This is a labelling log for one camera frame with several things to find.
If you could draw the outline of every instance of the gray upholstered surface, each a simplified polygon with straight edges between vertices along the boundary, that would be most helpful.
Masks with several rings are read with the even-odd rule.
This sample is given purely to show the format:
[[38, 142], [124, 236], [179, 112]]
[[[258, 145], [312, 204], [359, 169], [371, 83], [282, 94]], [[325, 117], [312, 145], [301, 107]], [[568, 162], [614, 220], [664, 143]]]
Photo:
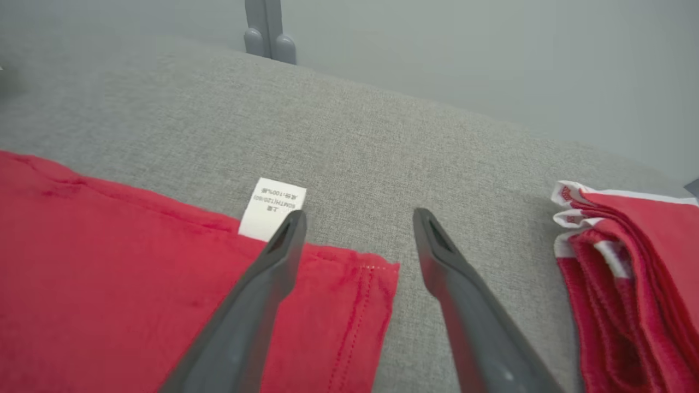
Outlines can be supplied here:
[[455, 392], [411, 214], [430, 208], [568, 392], [574, 325], [554, 182], [687, 193], [582, 145], [311, 70], [171, 38], [4, 37], [0, 148], [241, 217], [261, 176], [308, 188], [308, 240], [402, 264], [375, 392]]

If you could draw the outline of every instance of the red fabric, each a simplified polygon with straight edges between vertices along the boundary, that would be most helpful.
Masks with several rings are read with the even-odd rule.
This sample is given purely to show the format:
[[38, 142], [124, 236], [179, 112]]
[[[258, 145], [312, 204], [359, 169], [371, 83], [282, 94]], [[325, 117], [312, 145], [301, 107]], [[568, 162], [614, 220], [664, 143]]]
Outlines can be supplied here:
[[[264, 243], [239, 221], [0, 152], [0, 391], [153, 392]], [[307, 244], [262, 392], [370, 392], [398, 265]]]
[[561, 183], [558, 222], [581, 231], [556, 257], [588, 391], [699, 392], [699, 206]]

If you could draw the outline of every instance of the folded red shirt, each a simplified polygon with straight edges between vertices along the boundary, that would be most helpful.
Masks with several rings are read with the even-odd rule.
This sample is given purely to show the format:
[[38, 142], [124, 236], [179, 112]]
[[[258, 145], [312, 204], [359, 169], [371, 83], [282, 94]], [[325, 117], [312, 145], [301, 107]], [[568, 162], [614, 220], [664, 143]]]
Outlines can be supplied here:
[[559, 182], [554, 247], [590, 392], [699, 392], [696, 199]]

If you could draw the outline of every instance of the gray plastic part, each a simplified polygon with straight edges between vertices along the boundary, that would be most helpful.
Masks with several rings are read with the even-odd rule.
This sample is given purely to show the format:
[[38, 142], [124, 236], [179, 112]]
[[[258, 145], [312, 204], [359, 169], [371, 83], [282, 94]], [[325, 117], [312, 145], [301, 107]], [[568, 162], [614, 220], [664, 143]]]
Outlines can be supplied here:
[[245, 50], [251, 55], [272, 58], [269, 29], [267, 28], [267, 11], [265, 10], [264, 0], [245, 0], [245, 14], [247, 16], [247, 26], [250, 29], [257, 30], [257, 32], [260, 33], [263, 51], [262, 55], [250, 52], [250, 49], [247, 46], [247, 41], [245, 42]]
[[264, 56], [264, 38], [257, 29], [250, 27], [243, 34], [245, 40], [245, 51], [251, 55]]
[[275, 44], [275, 60], [280, 62], [296, 64], [296, 45], [294, 45], [294, 40], [286, 34], [282, 34], [277, 37], [274, 42]]
[[296, 64], [296, 45], [284, 35], [280, 0], [245, 0], [249, 29], [244, 34], [245, 51]]

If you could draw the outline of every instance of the care tag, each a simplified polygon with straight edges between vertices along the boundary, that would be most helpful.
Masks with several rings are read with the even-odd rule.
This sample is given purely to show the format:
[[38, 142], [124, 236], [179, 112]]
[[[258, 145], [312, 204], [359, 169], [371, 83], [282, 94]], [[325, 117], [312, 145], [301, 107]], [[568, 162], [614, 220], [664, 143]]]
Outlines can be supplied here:
[[293, 210], [301, 209], [305, 188], [260, 178], [247, 204], [238, 234], [269, 241]]

